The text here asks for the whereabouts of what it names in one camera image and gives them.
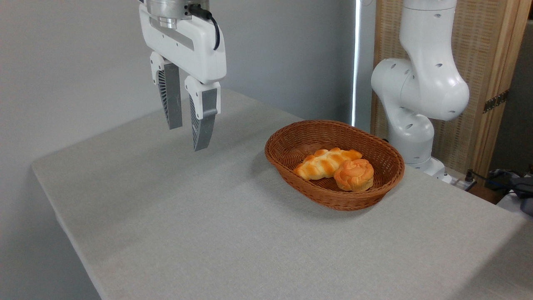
black cable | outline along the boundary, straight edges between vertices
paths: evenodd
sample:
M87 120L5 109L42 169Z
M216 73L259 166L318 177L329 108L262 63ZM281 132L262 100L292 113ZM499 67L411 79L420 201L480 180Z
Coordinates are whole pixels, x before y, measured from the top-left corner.
M215 18L213 18L213 16L211 16L209 19L211 19L211 21L213 21L213 25L215 26L216 42L215 42L215 48L214 48L213 50L216 51L216 49L218 49L219 46L220 46L220 29L219 29L219 24L215 21Z
M200 4L191 4L187 5L185 9L189 10L189 13L194 15L195 17L202 18L204 20L210 20L213 22L213 25L215 26L215 35L216 35L216 41L215 41L215 48L213 50L216 51L216 49L220 46L220 29L219 24L215 21L215 18L213 18L213 14L209 10L204 10L201 8Z
M528 194L528 195L529 195L529 194L532 194L531 191L522 190L522 189L520 189L520 188L516 188L516 187L514 187L514 186L510 186L510 185L506 185L506 184L501 184L501 183L497 183L497 182L495 182L495 181L492 181L492 180L490 180L490 179L488 179L488 178L486 178L486 177L484 177L484 176L479 175L478 173L474 172L472 169L468 170L468 172L470 172L470 173L476 175L477 177L479 177L479 178L485 180L485 181L488 182L488 183L491 183L491 184L494 184L494 185L497 185L497 186L500 186L500 187L503 187L503 188L508 188L508 189L513 190L513 191L516 191L516 192L521 192L521 193L525 193L525 194Z

table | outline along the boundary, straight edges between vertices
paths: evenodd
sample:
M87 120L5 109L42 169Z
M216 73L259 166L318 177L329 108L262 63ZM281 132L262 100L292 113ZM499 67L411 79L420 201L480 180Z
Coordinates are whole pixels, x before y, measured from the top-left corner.
M532 222L412 168L322 207L263 153L300 119L222 97L205 150L157 112L32 164L102 299L533 298Z

wicker basket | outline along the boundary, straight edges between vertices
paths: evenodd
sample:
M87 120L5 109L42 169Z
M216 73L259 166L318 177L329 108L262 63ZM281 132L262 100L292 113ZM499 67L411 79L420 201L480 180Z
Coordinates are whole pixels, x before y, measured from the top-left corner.
M306 181L292 170L319 149L355 149L374 167L374 186L345 192L333 178ZM336 210L358 210L378 203L403 177L405 165L394 147L355 127L336 121L301 121L274 133L265 145L266 158L283 179L309 199Z

bread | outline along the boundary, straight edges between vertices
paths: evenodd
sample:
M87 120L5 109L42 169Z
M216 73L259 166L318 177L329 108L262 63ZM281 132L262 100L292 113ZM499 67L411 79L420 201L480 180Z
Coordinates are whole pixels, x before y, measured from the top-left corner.
M355 150L341 150L333 148L331 150L321 149L314 154L307 156L304 161L299 164L294 172L305 180L321 179L333 177L333 174L345 160L357 160L362 157L362 154Z
M374 168L364 159L344 161L333 175L337 186L345 191L362 192L374 185Z

white robotic arm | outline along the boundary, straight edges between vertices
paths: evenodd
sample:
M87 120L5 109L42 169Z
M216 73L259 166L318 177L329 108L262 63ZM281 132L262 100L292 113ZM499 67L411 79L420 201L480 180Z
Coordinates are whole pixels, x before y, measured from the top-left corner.
M194 149L209 145L215 115L221 112L219 81L226 76L224 36L207 10L208 0L145 0L139 5L141 28L159 86L169 129L182 126L179 69L189 74Z
M410 57L385 59L372 88L389 122L389 142L408 165L439 179L444 166L431 158L434 129L428 117L449 121L468 104L469 89L451 52L457 0L404 0L400 43Z

